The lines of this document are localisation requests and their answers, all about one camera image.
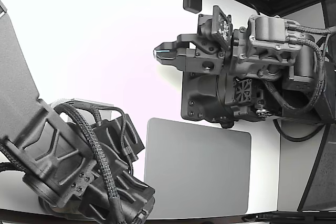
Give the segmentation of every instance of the black cable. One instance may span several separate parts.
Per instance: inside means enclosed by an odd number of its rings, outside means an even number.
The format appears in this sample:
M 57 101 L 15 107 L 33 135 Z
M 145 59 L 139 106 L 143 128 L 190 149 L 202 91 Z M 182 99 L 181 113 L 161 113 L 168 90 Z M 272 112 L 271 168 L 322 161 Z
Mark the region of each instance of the black cable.
M 289 23 L 287 25 L 288 25 L 289 30 L 295 30 L 295 31 L 303 32 L 303 33 L 309 33 L 309 34 L 327 35 L 327 34 L 336 33 L 336 26 L 321 29 L 321 28 L 311 28 L 311 27 L 301 26 L 301 25 L 297 25 L 294 23 Z
M 125 217 L 121 208 L 120 197 L 117 192 L 117 187 L 114 183 L 112 177 L 112 172 L 110 169 L 109 162 L 105 156 L 105 153 L 97 139 L 97 136 L 91 126 L 87 123 L 84 117 L 76 110 L 75 107 L 68 103 L 61 103 L 57 105 L 54 110 L 60 114 L 67 114 L 74 123 L 76 123 L 84 135 L 85 139 L 88 141 L 90 148 L 93 151 L 95 159 L 97 160 L 99 169 L 101 171 L 101 176 L 103 178 L 104 185 L 107 190 L 108 200 L 110 203 L 111 211 L 117 220 L 117 224 L 126 224 Z
M 29 170 L 15 157 L 10 153 L 2 144 L 0 144 L 0 152 L 2 152 L 5 157 L 14 165 L 17 170 L 22 170 L 25 173 L 29 173 Z
M 121 128 L 121 134 L 120 134 L 121 148 L 122 148 L 124 156 L 127 158 L 130 174 L 133 175 L 134 174 L 133 163 L 132 163 L 131 158 L 129 156 L 129 154 L 130 154 L 129 151 L 132 151 L 132 150 L 130 148 L 125 147 L 125 131 L 126 131 L 127 121 L 126 121 L 126 116 L 125 116 L 124 111 L 122 109 L 120 109 L 118 107 L 114 107 L 114 106 L 97 106 L 97 109 L 98 110 L 117 111 L 121 114 L 121 117 L 122 117 L 122 128 Z M 134 138 L 136 138 L 134 131 L 133 130 L 131 130 L 131 131 L 132 131 L 132 134 L 134 135 Z
M 71 100 L 66 102 L 72 106 L 74 106 L 76 109 L 85 110 L 91 113 L 91 115 L 94 117 L 94 120 L 96 123 L 101 121 L 101 114 L 97 107 L 91 103 L 88 102 L 81 102 L 76 100 Z
M 247 3 L 257 12 L 258 15 L 260 15 L 260 11 L 258 10 L 258 8 L 254 4 L 252 4 L 249 1 L 247 1 Z
M 13 163 L 11 162 L 3 162 L 0 163 L 0 173 L 1 172 L 5 172 L 7 170 L 18 170 L 20 172 L 22 172 L 21 169 L 17 168 Z
M 317 60 L 318 60 L 317 61 L 318 80 L 316 82 L 314 92 L 313 92 L 309 102 L 307 103 L 307 105 L 304 106 L 303 108 L 295 108 L 295 107 L 291 106 L 280 95 L 279 91 L 276 89 L 276 87 L 274 86 L 274 84 L 272 82 L 263 80 L 263 83 L 264 83 L 265 87 L 267 88 L 267 90 L 272 94 L 272 96 L 280 104 L 280 106 L 290 110 L 294 114 L 303 114 L 303 113 L 306 113 L 306 112 L 313 109 L 316 102 L 319 100 L 319 98 L 321 96 L 321 93 L 323 92 L 324 80 L 325 80 L 325 71 L 324 71 L 324 68 L 323 68 L 324 58 L 322 57 L 322 52 L 321 52 L 320 48 L 316 45 L 315 42 L 313 42 L 311 40 L 308 40 L 308 39 L 298 38 L 296 40 L 296 43 L 298 43 L 300 45 L 305 45 L 305 46 L 312 47 L 314 49 L 314 52 L 316 53 L 316 57 L 317 57 Z
M 310 133 L 307 136 L 303 136 L 303 137 L 291 137 L 291 136 L 287 135 L 282 130 L 282 128 L 279 125 L 278 120 L 274 119 L 273 123 L 274 123 L 275 128 L 277 129 L 277 131 L 280 133 L 280 135 L 283 138 L 285 138 L 285 139 L 287 139 L 287 140 L 289 140 L 291 142 L 295 142 L 295 143 L 300 143 L 300 142 L 306 141 L 308 139 L 311 139 L 313 136 L 315 136 L 316 134 L 318 134 L 324 128 L 324 125 L 321 125 L 321 126 L 318 126 L 312 133 Z

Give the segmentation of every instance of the cable sleeve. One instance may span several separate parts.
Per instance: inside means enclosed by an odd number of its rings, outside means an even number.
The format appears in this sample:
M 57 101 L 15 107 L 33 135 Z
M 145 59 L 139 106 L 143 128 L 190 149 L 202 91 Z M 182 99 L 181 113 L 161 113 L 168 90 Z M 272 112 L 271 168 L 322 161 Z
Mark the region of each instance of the cable sleeve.
M 103 178 L 103 182 L 107 190 L 110 207 L 112 208 L 115 216 L 117 217 L 117 222 L 124 223 L 125 219 L 120 204 L 120 198 L 117 192 L 117 187 L 114 183 L 114 179 L 112 177 L 110 165 L 100 145 L 100 142 L 97 139 L 95 132 L 93 131 L 91 126 L 86 122 L 83 116 L 72 105 L 68 103 L 62 103 L 57 105 L 54 109 L 58 114 L 60 113 L 67 114 L 79 126 L 81 133 L 88 141 L 89 146 L 91 147 L 95 159 L 97 160 L 97 163 L 99 165 L 101 176 Z
M 295 142 L 295 143 L 300 143 L 300 142 L 304 142 L 306 140 L 311 139 L 312 137 L 314 137 L 315 135 L 317 135 L 324 128 L 324 125 L 321 125 L 321 126 L 318 126 L 312 133 L 308 134 L 307 136 L 303 136 L 303 137 L 291 137 L 291 136 L 287 135 L 282 130 L 282 128 L 279 125 L 279 122 L 276 119 L 273 120 L 273 123 L 274 123 L 275 128 L 277 129 L 277 131 L 279 132 L 279 134 L 283 138 L 285 138 L 285 139 L 287 139 L 287 140 L 289 140 L 291 142 Z

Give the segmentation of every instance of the white surface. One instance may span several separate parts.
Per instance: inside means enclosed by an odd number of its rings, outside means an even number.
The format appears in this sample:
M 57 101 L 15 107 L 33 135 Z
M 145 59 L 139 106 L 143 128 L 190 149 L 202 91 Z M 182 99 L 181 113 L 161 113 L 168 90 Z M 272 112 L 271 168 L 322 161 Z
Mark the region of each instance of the white surface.
M 197 15 L 182 1 L 2 0 L 41 98 L 113 103 L 129 113 L 143 142 L 150 118 L 182 121 L 182 73 L 152 55 L 160 43 L 196 32 Z M 211 14 L 213 5 L 232 15 L 235 28 L 255 13 L 233 0 L 203 0 L 202 13 Z M 248 213 L 276 210 L 278 133 L 272 122 L 240 122 L 234 129 L 252 135 Z M 139 158 L 135 175 L 143 179 L 144 152 Z M 20 180 L 20 173 L 0 175 L 0 208 L 40 212 Z

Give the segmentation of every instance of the gray tablet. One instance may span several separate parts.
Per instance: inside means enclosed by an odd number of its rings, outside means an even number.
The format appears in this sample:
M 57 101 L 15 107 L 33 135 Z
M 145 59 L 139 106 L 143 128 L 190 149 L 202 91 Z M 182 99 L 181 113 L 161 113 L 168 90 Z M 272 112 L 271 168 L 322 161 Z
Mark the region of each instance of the gray tablet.
M 149 219 L 245 214 L 250 157 L 247 132 L 150 119 L 145 182 L 156 203 Z

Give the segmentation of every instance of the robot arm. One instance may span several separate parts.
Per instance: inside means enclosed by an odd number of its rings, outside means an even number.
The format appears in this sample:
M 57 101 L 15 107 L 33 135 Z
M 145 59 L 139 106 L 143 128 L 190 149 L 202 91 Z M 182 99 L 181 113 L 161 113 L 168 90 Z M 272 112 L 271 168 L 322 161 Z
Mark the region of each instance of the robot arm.
M 115 107 L 70 100 L 52 108 L 40 99 L 1 2 L 0 58 L 0 151 L 11 162 L 0 171 L 25 172 L 24 183 L 51 214 L 76 201 L 87 220 L 144 223 L 154 189 L 133 177 L 132 162 L 144 146 L 130 117 Z M 93 113 L 97 122 L 88 125 L 77 108 Z M 101 120 L 99 110 L 122 116 Z M 64 122 L 61 113 L 75 123 Z
M 157 61 L 183 71 L 182 118 L 223 128 L 238 120 L 335 122 L 334 60 L 326 52 L 335 27 L 252 15 L 247 28 L 233 30 L 231 21 L 214 6 L 213 15 L 199 15 L 197 34 L 155 48 Z M 327 37 L 322 49 L 310 34 Z

